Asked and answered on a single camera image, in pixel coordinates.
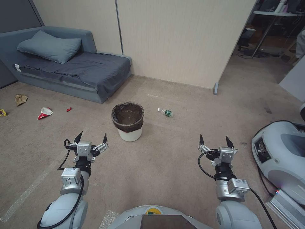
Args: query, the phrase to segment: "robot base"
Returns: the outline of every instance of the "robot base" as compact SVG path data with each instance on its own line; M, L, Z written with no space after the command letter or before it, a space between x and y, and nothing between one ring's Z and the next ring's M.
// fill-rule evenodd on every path
M290 122L274 122L252 139L252 153L265 177L305 205L305 132Z

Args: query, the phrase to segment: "black trash bag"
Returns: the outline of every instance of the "black trash bag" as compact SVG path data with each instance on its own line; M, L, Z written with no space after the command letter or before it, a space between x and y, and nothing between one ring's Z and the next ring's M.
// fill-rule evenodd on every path
M143 117L143 107L133 102L118 104L111 113L115 127L126 133L141 129Z

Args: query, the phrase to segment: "beige carpet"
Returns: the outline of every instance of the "beige carpet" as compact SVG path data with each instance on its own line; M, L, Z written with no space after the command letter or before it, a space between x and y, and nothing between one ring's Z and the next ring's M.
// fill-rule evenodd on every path
M1 89L0 109L8 116L0 117L0 217L8 220L0 222L0 228L36 227L48 204L59 197L61 172L56 167L66 154L63 141L73 140L82 130L82 140L98 144L107 132L109 141L109 149L92 164L83 228L98 229L107 211L121 213L147 204L175 208L217 228L215 182L197 165L200 133L212 148L225 145L225 135L229 136L239 148L233 161L235 175L248 180L266 200L251 138L271 121L302 122L301 102L277 85L289 69L278 61L234 55L217 96L208 89L138 76L132 76L104 104L19 82ZM29 98L16 107L15 94ZM141 104L145 111L143 133L135 142L124 142L111 121L112 108L126 101ZM38 121L42 107L54 113ZM166 118L157 108L170 109L174 118ZM70 155L66 167L73 166L73 158ZM202 165L214 173L206 158ZM246 195L245 204L263 228L271 228L253 194ZM286 228L271 215L278 228Z

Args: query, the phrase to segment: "gray bed sheet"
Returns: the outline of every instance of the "gray bed sheet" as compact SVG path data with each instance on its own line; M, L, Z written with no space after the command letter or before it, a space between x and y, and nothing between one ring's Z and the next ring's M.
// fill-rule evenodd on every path
M95 88L101 101L108 99L130 76L127 57L83 52L60 64L31 54L25 56L16 63L22 72Z

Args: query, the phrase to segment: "gray pillow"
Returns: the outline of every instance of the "gray pillow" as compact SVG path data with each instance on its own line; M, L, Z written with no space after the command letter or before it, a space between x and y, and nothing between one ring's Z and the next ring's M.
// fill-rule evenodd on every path
M32 39L19 43L17 50L64 64L79 50L80 38L56 38L39 30Z

